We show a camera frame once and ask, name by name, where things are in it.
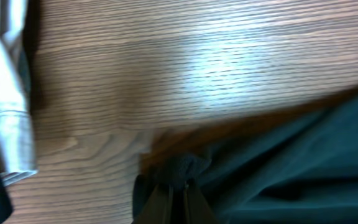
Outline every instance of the green cloth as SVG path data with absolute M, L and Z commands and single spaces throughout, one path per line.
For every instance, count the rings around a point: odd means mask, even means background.
M 23 87 L 25 92 L 30 93 L 31 90 L 30 70 L 29 70 L 29 64 L 27 62 L 27 57 L 25 56 L 25 52 L 23 50 L 20 52 L 18 70 L 19 70 L 19 75 L 23 81 Z
M 358 97 L 206 155 L 195 178 L 221 223 L 358 223 Z

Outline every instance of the white fabric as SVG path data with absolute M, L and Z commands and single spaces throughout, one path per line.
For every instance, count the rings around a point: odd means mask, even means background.
M 0 0 L 0 171 L 5 185 L 37 172 L 27 95 L 17 72 L 27 0 Z

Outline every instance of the wood grain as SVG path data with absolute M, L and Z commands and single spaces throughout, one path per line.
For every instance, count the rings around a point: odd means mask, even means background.
M 358 86 L 358 1 L 44 0 L 40 8 L 40 173 L 9 188 L 16 211 L 7 223 L 130 223 L 144 167 L 266 131 Z

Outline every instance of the fabric fold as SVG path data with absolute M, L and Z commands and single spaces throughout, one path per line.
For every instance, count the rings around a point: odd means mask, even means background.
M 27 0 L 0 1 L 0 172 L 5 185 L 37 172 L 27 93 L 18 73 Z
M 151 186 L 191 178 L 221 223 L 358 223 L 358 97 L 260 136 L 216 142 L 204 153 L 207 167 L 182 155 L 159 168 L 173 179 L 139 177 L 134 217 Z M 197 175 L 183 175 L 197 167 Z

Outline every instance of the wooden surface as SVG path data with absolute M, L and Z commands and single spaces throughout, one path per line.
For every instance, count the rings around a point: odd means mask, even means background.
M 7 223 L 130 223 L 132 184 L 147 164 L 265 131 L 358 85 L 358 1 L 44 0 L 40 9 L 40 173 L 9 187 Z

